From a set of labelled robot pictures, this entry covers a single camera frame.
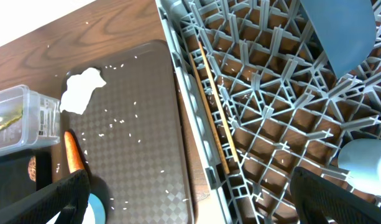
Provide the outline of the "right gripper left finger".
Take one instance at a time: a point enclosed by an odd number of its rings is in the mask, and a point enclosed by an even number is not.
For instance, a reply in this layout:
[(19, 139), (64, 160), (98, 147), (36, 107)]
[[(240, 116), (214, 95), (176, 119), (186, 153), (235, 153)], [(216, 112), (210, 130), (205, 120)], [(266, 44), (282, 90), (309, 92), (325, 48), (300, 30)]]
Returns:
[(56, 223), (81, 223), (90, 192), (87, 171), (77, 170), (0, 210), (0, 223), (47, 223), (54, 216)]

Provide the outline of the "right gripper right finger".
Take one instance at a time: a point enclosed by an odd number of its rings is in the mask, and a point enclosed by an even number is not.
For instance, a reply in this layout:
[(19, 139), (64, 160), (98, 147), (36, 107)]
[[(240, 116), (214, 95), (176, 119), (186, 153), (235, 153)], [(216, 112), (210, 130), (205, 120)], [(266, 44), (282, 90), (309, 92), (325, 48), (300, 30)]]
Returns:
[(303, 167), (294, 169), (290, 193), (301, 223), (381, 223), (381, 208)]

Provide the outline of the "orange carrot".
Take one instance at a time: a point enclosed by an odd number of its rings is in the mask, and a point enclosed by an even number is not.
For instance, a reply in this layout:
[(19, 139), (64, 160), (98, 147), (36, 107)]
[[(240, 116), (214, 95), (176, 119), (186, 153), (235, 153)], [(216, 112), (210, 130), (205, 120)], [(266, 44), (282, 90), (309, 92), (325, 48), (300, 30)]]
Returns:
[(85, 167), (83, 165), (83, 161), (81, 159), (75, 138), (71, 132), (65, 131), (64, 141), (70, 173), (76, 172), (77, 170), (84, 170)]

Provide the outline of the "brown patterned cookie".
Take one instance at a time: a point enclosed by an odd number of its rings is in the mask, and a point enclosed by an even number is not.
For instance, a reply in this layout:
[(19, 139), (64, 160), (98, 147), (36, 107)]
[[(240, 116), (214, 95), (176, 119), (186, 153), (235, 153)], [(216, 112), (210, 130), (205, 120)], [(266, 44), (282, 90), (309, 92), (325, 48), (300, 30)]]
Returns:
[(30, 180), (35, 182), (36, 181), (36, 158), (35, 158), (35, 156), (32, 156), (30, 158), (27, 170), (28, 170), (28, 175), (29, 175)]

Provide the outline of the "wooden chopstick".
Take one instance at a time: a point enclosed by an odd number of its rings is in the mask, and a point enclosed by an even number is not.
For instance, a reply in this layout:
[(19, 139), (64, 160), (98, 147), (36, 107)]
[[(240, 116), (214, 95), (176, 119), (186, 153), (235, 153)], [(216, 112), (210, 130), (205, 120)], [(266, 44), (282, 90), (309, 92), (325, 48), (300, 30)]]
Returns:
[(232, 152), (233, 159), (235, 162), (239, 162), (239, 157), (237, 155), (236, 147), (235, 147), (234, 141), (232, 139), (232, 135), (231, 135), (231, 131), (229, 129), (229, 125), (227, 123), (226, 114), (224, 112), (224, 109), (223, 109), (223, 106), (222, 106), (222, 103), (221, 103), (221, 100), (220, 100), (220, 97), (218, 94), (218, 89), (217, 89), (216, 84), (214, 82), (214, 78), (213, 78), (213, 75), (211, 73), (211, 68), (209, 66), (208, 59), (206, 57), (206, 54), (204, 52), (203, 46), (202, 46), (200, 41), (198, 41), (198, 47), (200, 48), (201, 56), (203, 58), (203, 62), (204, 62), (204, 65), (205, 65), (205, 68), (207, 71), (207, 75), (208, 75), (208, 79), (209, 79), (209, 82), (211, 85), (213, 96), (214, 96), (214, 99), (215, 99), (217, 107), (218, 107), (218, 111), (219, 111), (219, 114), (220, 114), (220, 117), (221, 117), (221, 120), (222, 120), (222, 123), (224, 126), (224, 130), (225, 130), (225, 133), (227, 136), (227, 140), (228, 140), (228, 143), (230, 146), (230, 150)]
[(199, 88), (199, 91), (200, 91), (200, 94), (201, 94), (201, 98), (203, 100), (203, 104), (204, 104), (204, 107), (205, 107), (205, 110), (206, 110), (208, 121), (209, 121), (209, 124), (211, 126), (211, 130), (212, 130), (212, 133), (213, 133), (214, 141), (216, 143), (216, 147), (218, 149), (218, 154), (219, 154), (219, 157), (220, 157), (220, 160), (221, 160), (221, 164), (223, 166), (225, 174), (230, 174), (229, 166), (228, 166), (227, 161), (226, 161), (224, 150), (222, 148), (222, 144), (220, 142), (219, 135), (218, 135), (215, 123), (214, 123), (214, 119), (213, 119), (213, 117), (211, 115), (211, 110), (209, 108), (208, 100), (207, 100), (207, 97), (206, 97), (205, 92), (204, 92), (203, 84), (201, 82), (201, 79), (200, 79), (198, 70), (196, 68), (194, 59), (192, 57), (192, 54), (188, 54), (188, 56), (189, 56), (191, 66), (192, 66), (192, 69), (193, 69), (195, 77), (196, 77), (196, 82), (197, 82), (197, 85), (198, 85), (198, 88)]

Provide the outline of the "white tissue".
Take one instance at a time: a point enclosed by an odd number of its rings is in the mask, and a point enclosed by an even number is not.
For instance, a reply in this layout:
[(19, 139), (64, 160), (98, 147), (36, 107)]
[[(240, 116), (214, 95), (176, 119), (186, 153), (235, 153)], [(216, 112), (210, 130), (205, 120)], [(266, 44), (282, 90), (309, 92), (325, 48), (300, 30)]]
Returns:
[(96, 88), (102, 88), (106, 82), (97, 68), (87, 68), (78, 75), (67, 80), (67, 90), (63, 93), (60, 111), (83, 114), (90, 102), (91, 95)]

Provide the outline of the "dark blue plate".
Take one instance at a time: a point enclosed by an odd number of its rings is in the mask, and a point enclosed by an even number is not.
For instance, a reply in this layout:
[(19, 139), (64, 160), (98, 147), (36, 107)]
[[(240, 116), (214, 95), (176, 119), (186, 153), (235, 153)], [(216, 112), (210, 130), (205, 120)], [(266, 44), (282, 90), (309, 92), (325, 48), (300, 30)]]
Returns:
[(301, 0), (337, 78), (361, 64), (376, 39), (369, 0)]

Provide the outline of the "yellow foil snack wrapper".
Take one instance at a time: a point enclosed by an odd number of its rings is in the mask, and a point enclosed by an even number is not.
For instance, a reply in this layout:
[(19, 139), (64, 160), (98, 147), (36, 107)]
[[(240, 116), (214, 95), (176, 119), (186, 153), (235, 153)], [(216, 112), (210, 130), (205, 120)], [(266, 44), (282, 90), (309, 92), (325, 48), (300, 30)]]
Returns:
[(23, 110), (12, 111), (9, 114), (0, 115), (0, 131), (8, 128), (10, 125), (23, 117)]

